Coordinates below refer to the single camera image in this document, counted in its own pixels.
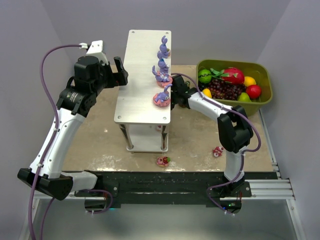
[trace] tabletop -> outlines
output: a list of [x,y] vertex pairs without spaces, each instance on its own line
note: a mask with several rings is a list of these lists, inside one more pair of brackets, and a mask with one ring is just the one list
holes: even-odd
[[[171,71],[196,77],[195,65],[173,65]],[[96,105],[77,131],[66,155],[64,171],[217,171],[223,172],[226,155],[213,157],[212,150],[220,146],[218,125],[203,114],[176,106],[171,112],[169,124],[168,167],[156,165],[161,153],[132,153],[126,149],[126,141],[114,122],[118,88],[104,89]],[[272,172],[272,161],[260,114],[249,117],[257,128],[262,145],[257,152],[245,156],[246,172]],[[249,149],[258,144],[251,139]]]

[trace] red apple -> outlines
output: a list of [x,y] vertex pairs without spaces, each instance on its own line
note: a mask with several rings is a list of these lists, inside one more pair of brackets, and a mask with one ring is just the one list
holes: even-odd
[[261,95],[261,87],[258,85],[250,85],[245,90],[251,99],[257,99]]

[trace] dragon fruit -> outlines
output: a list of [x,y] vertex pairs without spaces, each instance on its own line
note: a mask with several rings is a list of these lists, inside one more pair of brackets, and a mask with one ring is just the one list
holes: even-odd
[[211,68],[210,70],[214,78],[221,79],[226,83],[240,85],[245,82],[245,75],[238,68],[228,67],[227,69],[223,69],[221,71],[216,71]]

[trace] fruit basket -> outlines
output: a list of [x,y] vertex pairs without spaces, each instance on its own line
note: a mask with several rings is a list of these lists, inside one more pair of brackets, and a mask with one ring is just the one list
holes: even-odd
[[[259,108],[269,103],[273,97],[268,72],[262,65],[252,62],[205,59],[200,61],[196,66],[196,81],[199,85],[200,82],[198,80],[198,72],[200,70],[210,70],[213,68],[216,71],[221,71],[229,67],[237,68],[243,72],[244,76],[254,78],[256,84],[261,88],[261,95],[257,99],[251,100],[251,102],[216,98],[214,99],[222,104],[230,105],[233,107],[240,105],[244,107],[245,112],[248,116],[252,116],[253,114],[255,114],[255,112],[259,110]],[[240,90],[238,88],[240,88],[240,86],[236,86],[234,91],[237,92],[237,90]]]

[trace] figurine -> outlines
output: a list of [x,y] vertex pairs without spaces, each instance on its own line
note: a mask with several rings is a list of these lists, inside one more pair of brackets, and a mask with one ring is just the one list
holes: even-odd
[[156,66],[152,67],[152,73],[155,75],[155,80],[159,87],[164,88],[165,86],[172,84],[172,77],[167,73],[156,71]]
[[213,156],[215,158],[220,157],[224,151],[222,146],[217,146],[215,149],[212,150]]
[[168,167],[169,163],[170,163],[170,157],[167,157],[167,156],[160,156],[156,159],[156,164],[159,167]]
[[166,36],[163,36],[163,37],[161,38],[161,42],[162,42],[162,44],[161,44],[160,47],[159,47],[160,51],[158,52],[158,54],[160,53],[160,54],[161,54],[161,58],[166,59],[166,58],[168,58],[168,57],[170,56],[170,54],[171,54],[170,49],[167,48],[167,46],[166,46],[166,43],[168,42],[168,39],[166,38]]
[[168,84],[167,86],[164,87],[163,92],[159,92],[153,96],[153,103],[156,106],[163,108],[170,104],[168,88],[171,86],[172,84]]
[[160,72],[161,73],[165,73],[167,74],[168,71],[169,71],[169,67],[166,63],[165,63],[165,60],[163,58],[161,58],[159,61],[158,61],[158,66],[160,68]]

